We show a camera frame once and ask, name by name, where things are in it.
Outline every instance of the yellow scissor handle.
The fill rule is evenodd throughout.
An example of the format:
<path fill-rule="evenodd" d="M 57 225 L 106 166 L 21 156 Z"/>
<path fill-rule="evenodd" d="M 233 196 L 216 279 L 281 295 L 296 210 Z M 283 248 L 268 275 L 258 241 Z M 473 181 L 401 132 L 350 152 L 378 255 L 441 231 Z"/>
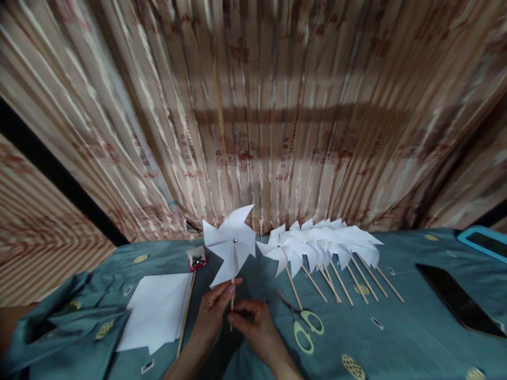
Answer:
<path fill-rule="evenodd" d="M 301 343 L 299 343 L 299 338 L 298 338 L 298 334 L 297 333 L 302 333 L 305 336 L 305 338 L 308 341 L 308 343 L 310 343 L 310 348 L 309 349 L 304 348 L 301 345 Z M 294 337 L 296 338 L 297 345 L 299 346 L 299 348 L 301 349 L 301 351 L 303 351 L 304 353 L 306 353 L 308 355 L 313 354 L 314 346 L 313 346 L 313 342 L 312 342 L 312 339 L 310 337 L 310 334 L 306 332 L 306 330 L 303 328 L 303 326 L 301 326 L 301 324 L 297 320 L 294 321 Z"/>
<path fill-rule="evenodd" d="M 318 322 L 321 324 L 321 327 L 320 329 L 317 329 L 311 322 L 310 322 L 310 319 L 309 319 L 309 316 L 313 316 L 315 317 Z M 305 320 L 305 322 L 310 326 L 310 329 L 314 332 L 314 333 L 317 333 L 319 335 L 322 335 L 324 334 L 324 324 L 322 323 L 321 319 L 317 316 L 317 314 L 315 314 L 314 312 L 312 311 L 309 311 L 309 310 L 301 310 L 301 318 L 303 318 Z"/>

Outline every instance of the beige curtain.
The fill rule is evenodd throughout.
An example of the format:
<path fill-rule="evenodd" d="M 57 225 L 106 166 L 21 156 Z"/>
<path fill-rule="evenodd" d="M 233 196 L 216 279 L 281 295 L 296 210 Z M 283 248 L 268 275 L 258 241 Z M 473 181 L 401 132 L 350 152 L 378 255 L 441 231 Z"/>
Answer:
<path fill-rule="evenodd" d="M 0 135 L 0 307 L 26 305 L 96 267 L 111 242 Z"/>
<path fill-rule="evenodd" d="M 507 96 L 479 128 L 477 139 L 433 201 L 425 227 L 465 229 L 507 197 Z M 507 232 L 505 221 L 492 226 Z"/>
<path fill-rule="evenodd" d="M 506 5 L 18 0 L 0 93 L 131 240 L 250 203 L 261 234 L 406 228 L 505 94 Z"/>

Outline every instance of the bamboo skewer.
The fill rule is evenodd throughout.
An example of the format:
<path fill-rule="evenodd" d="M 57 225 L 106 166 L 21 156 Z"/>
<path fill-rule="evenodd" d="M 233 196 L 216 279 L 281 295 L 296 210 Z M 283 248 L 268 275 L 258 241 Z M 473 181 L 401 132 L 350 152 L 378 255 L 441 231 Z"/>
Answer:
<path fill-rule="evenodd" d="M 349 292 L 347 292 L 347 289 L 345 288 L 345 285 L 343 284 L 342 279 L 340 278 L 340 275 L 338 274 L 338 271 L 336 270 L 336 267 L 334 266 L 333 262 L 331 261 L 331 266 L 333 267 L 334 273 L 336 274 L 336 277 L 338 277 L 338 281 L 340 282 L 340 285 L 343 288 L 343 291 L 345 292 L 347 298 L 349 299 L 349 302 L 352 306 L 354 306 L 354 303 L 352 302 L 352 299 L 349 296 Z"/>
<path fill-rule="evenodd" d="M 382 271 L 380 270 L 379 267 L 377 267 L 377 270 L 379 271 L 380 275 L 382 276 L 382 278 L 384 278 L 384 280 L 387 282 L 387 284 L 391 287 L 392 291 L 398 296 L 398 298 L 400 299 L 401 302 L 405 302 L 403 300 L 403 298 L 400 296 L 400 293 L 398 293 L 396 291 L 396 289 L 394 288 L 394 286 L 389 282 L 389 280 L 386 278 L 386 276 L 384 276 L 384 274 L 382 273 Z"/>
<path fill-rule="evenodd" d="M 292 282 L 292 277 L 290 276 L 290 273 L 289 273 L 289 270 L 287 269 L 287 267 L 285 267 L 285 270 L 287 271 L 287 275 L 289 276 L 289 281 L 290 281 L 290 284 L 292 285 L 292 290 L 294 290 L 294 295 L 296 296 L 297 305 L 299 306 L 299 309 L 302 310 L 303 306 L 301 306 L 301 302 L 299 300 L 299 297 L 297 296 L 297 291 L 296 291 L 296 288 L 294 287 L 294 283 Z"/>
<path fill-rule="evenodd" d="M 312 282 L 313 286 L 315 287 L 315 289 L 317 289 L 318 293 L 321 295 L 321 297 L 324 299 L 325 302 L 327 302 L 327 299 L 324 297 L 324 295 L 322 294 L 321 290 L 319 289 L 319 287 L 317 286 L 317 284 L 315 283 L 315 281 L 313 280 L 312 276 L 310 275 L 310 273 L 306 270 L 305 266 L 302 265 L 301 268 L 303 268 L 303 270 L 305 271 L 306 273 L 306 276 L 310 279 L 310 281 Z"/>
<path fill-rule="evenodd" d="M 234 278 L 231 279 L 231 284 L 234 284 Z M 231 298 L 231 311 L 234 310 L 234 295 Z M 232 331 L 232 325 L 229 325 L 229 331 Z"/>
<path fill-rule="evenodd" d="M 359 286 L 359 283 L 358 283 L 357 279 L 354 276 L 354 272 L 352 272 L 352 269 L 350 269 L 350 267 L 348 265 L 347 265 L 347 269 L 349 270 L 349 273 L 352 276 L 352 280 L 354 280 L 355 285 L 357 286 L 357 288 L 359 290 L 359 293 L 363 296 L 364 302 L 366 302 L 366 304 L 368 305 L 368 300 L 366 299 L 366 297 L 364 296 L 363 292 L 361 291 L 361 287 Z"/>
<path fill-rule="evenodd" d="M 192 290 L 194 289 L 195 273 L 196 272 L 197 271 L 194 271 L 194 274 L 192 275 L 192 284 L 190 285 L 190 295 L 189 295 L 189 300 L 186 303 L 185 317 L 183 319 L 183 326 L 181 327 L 180 342 L 178 343 L 178 351 L 176 352 L 176 357 L 178 357 L 180 355 L 180 352 L 181 352 L 181 346 L 182 346 L 182 343 L 183 343 L 183 333 L 185 333 L 186 318 L 189 315 L 190 299 L 192 298 Z"/>
<path fill-rule="evenodd" d="M 324 266 L 324 270 L 326 271 L 327 278 L 329 279 L 329 285 L 331 285 L 331 289 L 333 289 L 334 295 L 336 296 L 336 300 L 337 300 L 339 303 L 342 303 L 342 300 L 341 300 L 341 299 L 340 299 L 340 297 L 338 296 L 338 293 L 336 293 L 336 289 L 334 288 L 333 280 L 331 280 L 331 276 L 330 276 L 329 271 L 327 270 L 327 267 L 326 267 L 326 266 Z"/>
<path fill-rule="evenodd" d="M 384 296 L 386 296 L 387 298 L 389 297 L 386 293 L 386 291 L 384 290 L 384 288 L 382 287 L 381 284 L 379 284 L 379 282 L 377 281 L 377 278 L 373 275 L 373 273 L 371 272 L 370 268 L 368 267 L 368 265 L 364 262 L 363 258 L 361 257 L 361 255 L 358 255 L 359 259 L 361 260 L 361 262 L 363 263 L 364 267 L 366 268 L 366 270 L 368 271 L 368 273 L 370 274 L 370 276 L 373 278 L 373 280 L 375 281 L 375 283 L 377 284 L 377 286 L 380 288 L 380 290 L 382 291 L 382 293 L 384 293 Z"/>
<path fill-rule="evenodd" d="M 379 302 L 379 299 L 377 298 L 377 295 L 375 294 L 375 292 L 371 288 L 370 283 L 368 282 L 368 280 L 366 279 L 366 277 L 363 275 L 363 272 L 361 271 L 361 268 L 359 268 L 358 263 L 356 263 L 356 261 L 354 259 L 354 256 L 350 256 L 350 258 L 352 259 L 352 262 L 354 263 L 355 267 L 357 268 L 357 270 L 358 270 L 359 274 L 361 275 L 361 277 L 363 278 L 364 282 L 368 286 L 368 289 L 370 289 L 371 294 L 377 300 L 377 302 Z"/>
<path fill-rule="evenodd" d="M 322 276 L 324 277 L 324 280 L 326 280 L 327 284 L 329 285 L 329 287 L 331 288 L 331 291 L 333 292 L 334 294 L 334 298 L 336 300 L 336 302 L 340 303 L 341 301 L 338 301 L 340 298 L 338 297 L 338 294 L 336 294 L 336 291 L 334 290 L 333 288 L 333 285 L 329 282 L 329 279 L 327 278 L 326 274 L 324 273 L 324 271 L 322 270 L 322 267 L 320 265 L 317 265 L 318 269 L 321 271 L 322 273 Z"/>

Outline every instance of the yellow circle pattern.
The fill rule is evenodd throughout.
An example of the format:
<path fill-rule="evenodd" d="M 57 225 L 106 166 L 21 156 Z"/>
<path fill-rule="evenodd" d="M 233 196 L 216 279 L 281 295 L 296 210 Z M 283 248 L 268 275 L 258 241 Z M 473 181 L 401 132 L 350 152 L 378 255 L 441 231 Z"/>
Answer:
<path fill-rule="evenodd" d="M 350 372 L 352 376 L 356 380 L 365 380 L 366 379 L 366 373 L 364 373 L 363 369 L 359 364 L 355 362 L 354 359 L 352 359 L 349 355 L 345 354 L 342 356 L 342 363 L 347 369 L 347 371 Z"/>
<path fill-rule="evenodd" d="M 69 308 L 71 311 L 78 311 L 81 309 L 81 302 L 80 301 L 71 301 L 69 302 Z"/>
<path fill-rule="evenodd" d="M 359 294 L 370 294 L 370 289 L 364 285 L 359 285 L 359 287 L 357 285 L 354 285 L 354 289 Z"/>
<path fill-rule="evenodd" d="M 466 380 L 486 380 L 486 375 L 478 368 L 472 368 L 466 374 Z"/>
<path fill-rule="evenodd" d="M 112 319 L 106 324 L 102 325 L 102 327 L 99 329 L 99 332 L 97 335 L 95 335 L 95 339 L 99 340 L 106 336 L 106 334 L 111 330 L 111 327 L 115 324 L 115 320 Z"/>
<path fill-rule="evenodd" d="M 144 254 L 144 255 L 138 256 L 138 257 L 134 260 L 134 263 L 135 263 L 135 264 L 139 264 L 140 262 L 145 261 L 147 258 L 148 258 L 148 255 L 147 255 L 147 254 Z"/>
<path fill-rule="evenodd" d="M 424 235 L 424 237 L 431 241 L 439 241 L 440 239 L 433 235 Z"/>

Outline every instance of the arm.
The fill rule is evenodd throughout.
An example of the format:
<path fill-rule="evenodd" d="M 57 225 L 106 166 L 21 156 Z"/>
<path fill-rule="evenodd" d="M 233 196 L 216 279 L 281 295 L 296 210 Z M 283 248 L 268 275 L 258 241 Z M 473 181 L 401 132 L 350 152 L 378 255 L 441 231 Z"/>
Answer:
<path fill-rule="evenodd" d="M 250 342 L 255 353 L 271 369 L 277 379 L 302 379 L 287 348 L 278 334 L 264 301 L 241 300 L 234 311 L 247 311 L 254 316 L 250 323 L 236 312 L 230 312 L 228 320 Z"/>
<path fill-rule="evenodd" d="M 220 331 L 223 312 L 235 294 L 236 284 L 242 282 L 242 278 L 236 278 L 234 284 L 224 282 L 203 295 L 189 343 L 171 365 L 164 380 L 197 377 Z"/>

